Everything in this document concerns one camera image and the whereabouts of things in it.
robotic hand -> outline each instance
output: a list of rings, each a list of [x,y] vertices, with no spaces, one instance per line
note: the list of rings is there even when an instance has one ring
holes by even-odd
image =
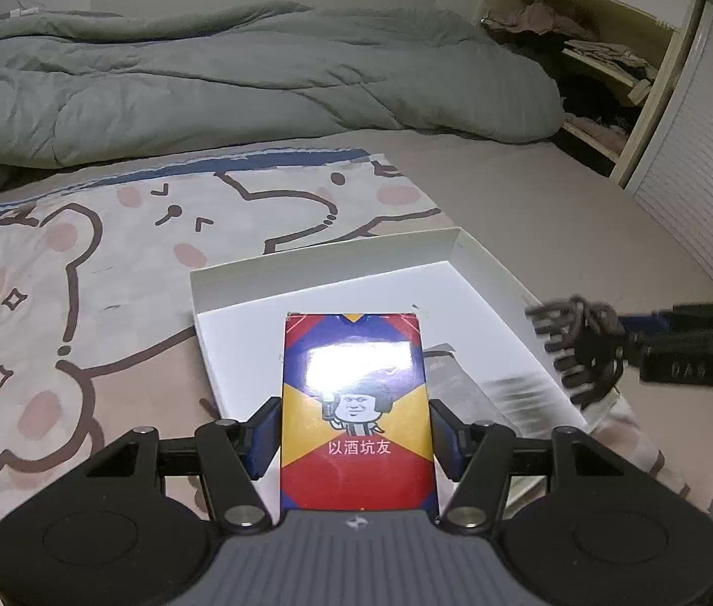
[[[571,400],[581,409],[615,386],[624,363],[652,383],[713,388],[713,304],[677,305],[650,315],[618,317],[606,303],[581,296],[529,309],[536,333]]]

yellow triangle on box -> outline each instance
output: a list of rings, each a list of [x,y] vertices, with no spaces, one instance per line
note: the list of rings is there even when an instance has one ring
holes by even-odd
[[[335,431],[330,423],[323,421],[323,404],[319,400],[289,384],[284,384],[283,411],[281,467],[342,435],[342,431]]]
[[[379,426],[385,430],[382,437],[432,462],[432,431],[428,415],[427,386],[419,385],[398,399],[392,410],[379,419]]]

green comforter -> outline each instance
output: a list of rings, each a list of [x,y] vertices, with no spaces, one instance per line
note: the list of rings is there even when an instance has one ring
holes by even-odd
[[[360,128],[521,143],[562,120],[538,64],[443,11],[278,2],[0,22],[0,164],[56,169]]]

colorful box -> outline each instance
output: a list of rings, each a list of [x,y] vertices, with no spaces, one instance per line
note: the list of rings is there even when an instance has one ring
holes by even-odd
[[[437,513],[414,314],[290,314],[281,509]]]

shelf board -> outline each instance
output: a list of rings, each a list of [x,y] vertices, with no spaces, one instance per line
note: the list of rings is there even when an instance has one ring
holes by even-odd
[[[606,157],[608,160],[613,161],[615,164],[618,163],[618,160],[620,159],[620,155],[616,153],[614,150],[609,150],[608,147],[604,146],[603,143],[600,143],[596,141],[595,139],[592,139],[592,136],[588,135],[586,132],[578,129],[575,125],[572,123],[564,122],[563,125],[561,125],[562,129],[567,130],[570,134],[572,134],[574,137],[577,139],[581,139],[586,143],[586,145],[593,147],[596,149],[601,155]]]
[[[634,77],[626,77],[620,72],[610,68],[610,66],[594,60],[592,57],[582,55],[580,52],[571,50],[569,47],[565,47],[564,50],[562,50],[562,54],[572,57],[576,61],[580,61],[582,64],[588,65],[590,68],[595,68],[596,71],[603,72],[604,75],[608,75],[612,79],[619,81],[621,84],[625,84],[629,88],[634,88],[637,85],[638,80],[634,79]]]

